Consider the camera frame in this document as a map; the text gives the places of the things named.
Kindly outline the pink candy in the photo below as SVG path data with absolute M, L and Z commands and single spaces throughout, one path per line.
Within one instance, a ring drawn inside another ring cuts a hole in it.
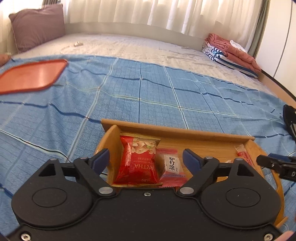
M 156 150 L 154 159 L 159 188 L 179 188 L 187 182 L 177 149 L 159 148 Z

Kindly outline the red snack bar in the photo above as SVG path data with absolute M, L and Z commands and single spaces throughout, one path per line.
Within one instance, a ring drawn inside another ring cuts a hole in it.
M 239 157 L 243 158 L 250 166 L 254 167 L 253 161 L 243 144 L 236 146 L 235 149 Z

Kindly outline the red nut snack bag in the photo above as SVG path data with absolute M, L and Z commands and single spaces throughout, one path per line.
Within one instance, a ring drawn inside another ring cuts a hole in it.
M 113 181 L 118 187 L 158 186 L 155 156 L 160 138 L 137 133 L 120 133 L 123 154 Z

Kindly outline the wooden serving tray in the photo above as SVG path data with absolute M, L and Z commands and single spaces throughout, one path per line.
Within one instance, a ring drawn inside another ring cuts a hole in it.
M 259 155 L 265 156 L 266 153 L 259 145 L 255 144 L 254 137 L 168 128 L 108 119 L 103 119 L 101 124 L 105 134 L 95 152 L 98 153 L 102 149 L 109 149 L 110 151 L 110 163 L 107 167 L 108 183 L 113 182 L 119 170 L 119 163 L 123 154 L 123 145 L 120 141 L 120 133 L 122 132 L 158 137 L 161 139 L 158 145 L 159 148 L 177 149 L 178 157 L 188 179 L 192 177 L 192 174 L 183 163 L 184 149 L 190 149 L 202 158 L 213 156 L 219 159 L 221 165 L 226 165 L 234 162 L 235 159 L 241 158 L 237 155 L 235 147 L 243 144 L 253 161 L 254 167 L 250 166 L 243 158 L 241 159 L 259 174 L 260 179 L 256 184 L 266 182 L 263 171 L 256 162 Z

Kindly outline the black cap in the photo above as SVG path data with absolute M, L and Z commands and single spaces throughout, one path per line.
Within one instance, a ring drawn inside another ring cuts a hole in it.
M 287 132 L 292 136 L 293 140 L 296 142 L 296 133 L 295 133 L 296 113 L 295 113 L 295 108 L 285 104 L 283 106 L 283 120 L 285 122 Z

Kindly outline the blue checkered blanket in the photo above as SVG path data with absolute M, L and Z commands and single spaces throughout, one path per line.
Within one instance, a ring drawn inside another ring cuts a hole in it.
M 198 72 L 116 57 L 65 55 L 46 90 L 1 96 L 1 234 L 18 222 L 12 195 L 48 159 L 92 156 L 103 118 L 248 135 L 267 153 L 295 155 L 284 102 Z

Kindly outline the orange plastic tray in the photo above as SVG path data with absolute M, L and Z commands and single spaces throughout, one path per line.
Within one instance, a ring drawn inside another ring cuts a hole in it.
M 68 65 L 65 59 L 26 63 L 1 74 L 1 94 L 40 91 L 52 86 Z

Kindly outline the folded clothes stack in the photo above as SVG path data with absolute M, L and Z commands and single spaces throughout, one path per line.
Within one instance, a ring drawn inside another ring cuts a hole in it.
M 202 46 L 202 53 L 212 61 L 237 70 L 248 77 L 258 78 L 261 68 L 243 47 L 234 42 L 210 33 Z

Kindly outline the white curtain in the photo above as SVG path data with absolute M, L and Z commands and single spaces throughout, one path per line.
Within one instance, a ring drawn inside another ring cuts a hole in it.
M 136 35 L 199 48 L 210 33 L 248 48 L 262 1 L 62 1 L 68 33 Z

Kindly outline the mauve pillow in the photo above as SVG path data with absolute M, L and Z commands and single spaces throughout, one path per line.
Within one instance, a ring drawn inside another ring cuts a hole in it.
M 40 9 L 24 9 L 10 14 L 9 19 L 18 53 L 66 34 L 62 4 L 45 5 Z

